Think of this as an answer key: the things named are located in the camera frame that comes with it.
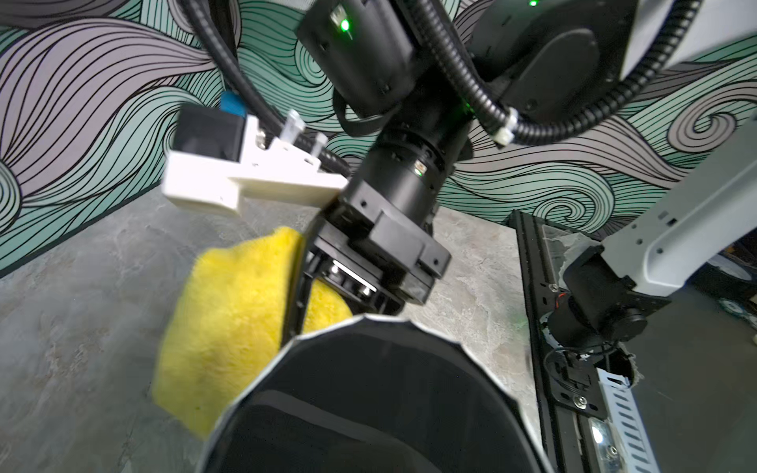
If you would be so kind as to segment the yellow grey cleaning cloth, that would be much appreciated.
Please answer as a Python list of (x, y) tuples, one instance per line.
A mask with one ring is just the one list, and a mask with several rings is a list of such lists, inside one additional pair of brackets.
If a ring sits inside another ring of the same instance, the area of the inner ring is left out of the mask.
[(154, 403), (208, 439), (227, 407), (278, 354), (301, 234), (279, 227), (193, 265), (168, 324)]

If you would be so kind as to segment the white thermos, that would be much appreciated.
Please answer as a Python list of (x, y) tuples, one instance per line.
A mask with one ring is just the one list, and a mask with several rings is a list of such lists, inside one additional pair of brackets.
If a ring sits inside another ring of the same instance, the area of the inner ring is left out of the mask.
[(201, 472), (548, 472), (518, 401), (459, 341), (362, 315), (292, 339), (226, 409)]

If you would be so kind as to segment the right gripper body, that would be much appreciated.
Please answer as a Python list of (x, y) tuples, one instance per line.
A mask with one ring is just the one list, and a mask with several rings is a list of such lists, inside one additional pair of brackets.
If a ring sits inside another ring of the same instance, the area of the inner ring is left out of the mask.
[(407, 304), (425, 304), (451, 260), (432, 227), (452, 169), (451, 138), (386, 128), (306, 232), (301, 303), (321, 280), (354, 313), (398, 315)]

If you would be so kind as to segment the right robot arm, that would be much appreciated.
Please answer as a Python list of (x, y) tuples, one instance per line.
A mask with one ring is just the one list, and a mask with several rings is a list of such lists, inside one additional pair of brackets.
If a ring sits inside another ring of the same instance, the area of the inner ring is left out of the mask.
[[(544, 150), (615, 126), (682, 45), (702, 5), (675, 1), (628, 74), (632, 1), (495, 1), (464, 41), (436, 1), (319, 1), (296, 35), (334, 87), (351, 134), (377, 132), (351, 183), (311, 224), (282, 338), (327, 281), (365, 313), (427, 301), (449, 263), (430, 227), (478, 123), (496, 146)], [(564, 273), (544, 324), (555, 348), (629, 341), (728, 244), (756, 226), (756, 127), (734, 131), (656, 207)]]

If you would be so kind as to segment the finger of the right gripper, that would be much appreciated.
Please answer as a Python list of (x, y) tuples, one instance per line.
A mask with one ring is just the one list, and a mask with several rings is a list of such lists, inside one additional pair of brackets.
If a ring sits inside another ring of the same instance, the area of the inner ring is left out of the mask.
[(286, 346), (304, 330), (313, 283), (323, 272), (323, 256), (310, 231), (297, 247), (290, 290), (282, 324), (281, 346)]

